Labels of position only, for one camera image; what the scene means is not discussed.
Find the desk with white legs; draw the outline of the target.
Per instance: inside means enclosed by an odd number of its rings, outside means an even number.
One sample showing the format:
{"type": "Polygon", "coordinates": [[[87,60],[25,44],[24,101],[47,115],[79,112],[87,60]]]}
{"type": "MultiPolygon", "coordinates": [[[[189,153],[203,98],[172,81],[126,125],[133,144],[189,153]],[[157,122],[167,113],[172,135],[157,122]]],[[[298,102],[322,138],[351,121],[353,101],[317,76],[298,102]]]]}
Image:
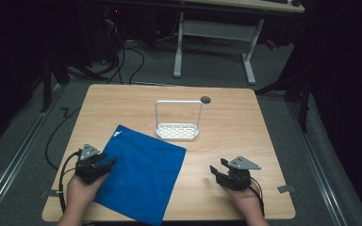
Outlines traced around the desk with white legs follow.
{"type": "MultiPolygon", "coordinates": [[[[302,15],[304,7],[300,0],[173,0],[180,7],[224,7],[231,9],[248,9],[253,12],[281,13],[302,15]]],[[[185,36],[212,38],[221,40],[239,40],[249,43],[246,52],[241,55],[247,81],[254,85],[251,57],[265,22],[260,16],[254,24],[236,24],[226,22],[210,22],[205,19],[186,19],[184,12],[179,13],[177,49],[175,53],[173,76],[180,77],[183,62],[183,39],[185,36]]]]}

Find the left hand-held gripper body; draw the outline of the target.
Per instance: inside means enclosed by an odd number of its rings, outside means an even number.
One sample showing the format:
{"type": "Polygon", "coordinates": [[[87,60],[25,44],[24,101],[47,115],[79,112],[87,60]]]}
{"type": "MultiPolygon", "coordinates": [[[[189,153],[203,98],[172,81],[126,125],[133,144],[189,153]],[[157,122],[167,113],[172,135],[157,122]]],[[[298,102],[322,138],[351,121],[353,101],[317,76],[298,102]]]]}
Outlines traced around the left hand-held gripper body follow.
{"type": "Polygon", "coordinates": [[[75,175],[80,177],[84,183],[92,184],[96,179],[105,175],[99,172],[99,161],[94,156],[101,151],[88,143],[85,143],[81,154],[78,156],[75,164],[75,175]]]}

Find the black metal stand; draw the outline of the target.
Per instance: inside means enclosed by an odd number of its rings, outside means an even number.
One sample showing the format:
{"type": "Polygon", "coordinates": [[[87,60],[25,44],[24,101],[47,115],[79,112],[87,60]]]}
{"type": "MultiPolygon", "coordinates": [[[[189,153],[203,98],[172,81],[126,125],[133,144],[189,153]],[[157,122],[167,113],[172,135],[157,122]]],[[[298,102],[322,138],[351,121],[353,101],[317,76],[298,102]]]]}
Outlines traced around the black metal stand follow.
{"type": "Polygon", "coordinates": [[[43,61],[43,95],[42,95],[42,112],[46,112],[52,103],[52,77],[55,77],[60,85],[67,85],[70,82],[70,75],[67,67],[76,68],[83,74],[96,80],[104,80],[104,77],[98,73],[87,69],[76,61],[56,53],[50,53],[43,61]]]}
{"type": "Polygon", "coordinates": [[[262,89],[255,91],[256,95],[264,95],[272,90],[284,90],[284,100],[287,103],[298,103],[298,124],[306,133],[306,118],[309,110],[309,93],[311,72],[308,66],[288,63],[281,72],[278,80],[262,89]]]}

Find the white rack with handle bar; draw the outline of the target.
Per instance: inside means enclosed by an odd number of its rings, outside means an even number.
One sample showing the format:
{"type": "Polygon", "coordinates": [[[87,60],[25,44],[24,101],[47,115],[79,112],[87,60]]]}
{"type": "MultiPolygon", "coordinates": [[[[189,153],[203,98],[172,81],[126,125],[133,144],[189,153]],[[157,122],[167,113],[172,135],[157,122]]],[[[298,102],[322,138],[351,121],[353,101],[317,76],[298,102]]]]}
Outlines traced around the white rack with handle bar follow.
{"type": "Polygon", "coordinates": [[[199,136],[199,123],[203,110],[203,102],[197,100],[158,100],[155,102],[156,116],[156,135],[162,139],[168,140],[194,140],[199,136]],[[160,122],[159,121],[159,106],[171,105],[186,105],[193,104],[199,106],[197,113],[197,121],[191,122],[160,122]]]}

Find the metal floor rail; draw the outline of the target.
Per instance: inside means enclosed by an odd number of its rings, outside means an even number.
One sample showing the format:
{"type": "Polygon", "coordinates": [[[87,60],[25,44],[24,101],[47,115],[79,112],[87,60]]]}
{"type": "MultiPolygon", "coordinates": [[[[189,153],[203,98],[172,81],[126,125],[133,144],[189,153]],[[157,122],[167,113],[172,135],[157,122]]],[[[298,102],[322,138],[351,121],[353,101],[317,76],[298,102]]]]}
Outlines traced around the metal floor rail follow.
{"type": "Polygon", "coordinates": [[[328,181],[327,176],[321,166],[321,162],[315,152],[314,146],[309,138],[307,132],[302,128],[299,121],[299,112],[296,104],[286,103],[289,113],[293,118],[294,124],[300,134],[300,137],[304,144],[305,154],[308,160],[308,164],[312,170],[318,188],[320,190],[322,199],[326,205],[328,213],[331,219],[334,222],[335,226],[348,226],[346,218],[344,217],[339,203],[337,201],[336,194],[334,189],[331,187],[331,184],[328,181]]]}
{"type": "Polygon", "coordinates": [[[37,87],[32,99],[15,114],[0,138],[0,203],[28,157],[31,146],[42,129],[52,105],[66,85],[54,85],[51,103],[44,108],[43,89],[37,87]]]}

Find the person's right hand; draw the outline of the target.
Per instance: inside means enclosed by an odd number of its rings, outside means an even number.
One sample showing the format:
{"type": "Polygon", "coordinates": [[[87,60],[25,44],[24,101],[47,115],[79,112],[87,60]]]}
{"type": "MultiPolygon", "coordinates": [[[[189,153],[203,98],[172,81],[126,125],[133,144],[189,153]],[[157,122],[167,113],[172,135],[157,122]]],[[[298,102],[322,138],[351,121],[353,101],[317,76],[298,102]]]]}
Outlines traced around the person's right hand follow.
{"type": "Polygon", "coordinates": [[[258,198],[259,188],[254,183],[245,190],[235,191],[225,186],[222,187],[231,197],[234,205],[246,219],[262,218],[260,200],[258,198]]]}

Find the person's left hand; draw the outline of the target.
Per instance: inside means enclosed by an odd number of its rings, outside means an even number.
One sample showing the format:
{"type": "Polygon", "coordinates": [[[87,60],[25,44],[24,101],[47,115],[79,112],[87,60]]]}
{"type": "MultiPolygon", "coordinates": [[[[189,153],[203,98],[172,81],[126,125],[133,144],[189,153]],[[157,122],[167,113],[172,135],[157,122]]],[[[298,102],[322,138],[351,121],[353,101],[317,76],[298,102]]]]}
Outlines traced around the person's left hand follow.
{"type": "Polygon", "coordinates": [[[107,174],[99,177],[89,185],[84,183],[80,177],[74,175],[67,185],[67,208],[77,211],[86,210],[106,178],[107,174]]]}

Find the blue cloth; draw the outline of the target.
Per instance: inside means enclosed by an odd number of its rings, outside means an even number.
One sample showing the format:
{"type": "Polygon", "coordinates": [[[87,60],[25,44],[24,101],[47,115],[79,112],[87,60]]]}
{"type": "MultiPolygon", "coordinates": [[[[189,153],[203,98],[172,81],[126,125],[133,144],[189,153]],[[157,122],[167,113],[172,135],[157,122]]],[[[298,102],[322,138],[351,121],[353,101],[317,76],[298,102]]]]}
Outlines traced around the blue cloth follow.
{"type": "Polygon", "coordinates": [[[94,201],[139,222],[160,226],[186,149],[120,125],[104,152],[117,162],[94,201]]]}

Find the dark computer tower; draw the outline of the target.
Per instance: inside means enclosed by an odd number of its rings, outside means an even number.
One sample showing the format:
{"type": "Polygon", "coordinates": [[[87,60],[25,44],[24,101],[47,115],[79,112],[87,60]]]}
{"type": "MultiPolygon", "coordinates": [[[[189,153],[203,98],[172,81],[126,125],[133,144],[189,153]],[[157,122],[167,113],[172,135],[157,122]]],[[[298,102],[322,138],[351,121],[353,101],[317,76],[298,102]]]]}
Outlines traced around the dark computer tower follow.
{"type": "Polygon", "coordinates": [[[122,19],[119,8],[102,6],[102,17],[108,44],[107,59],[113,62],[122,42],[122,19]]]}

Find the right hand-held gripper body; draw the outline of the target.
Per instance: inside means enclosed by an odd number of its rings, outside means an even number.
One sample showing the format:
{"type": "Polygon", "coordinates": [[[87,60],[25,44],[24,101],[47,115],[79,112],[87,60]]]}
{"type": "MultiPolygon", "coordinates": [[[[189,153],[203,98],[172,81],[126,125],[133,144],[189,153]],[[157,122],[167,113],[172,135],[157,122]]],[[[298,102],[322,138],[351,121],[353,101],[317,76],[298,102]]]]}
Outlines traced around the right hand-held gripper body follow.
{"type": "Polygon", "coordinates": [[[245,190],[251,185],[250,170],[260,170],[261,167],[243,156],[237,156],[228,163],[228,172],[222,173],[223,179],[217,182],[235,191],[245,190]]]}

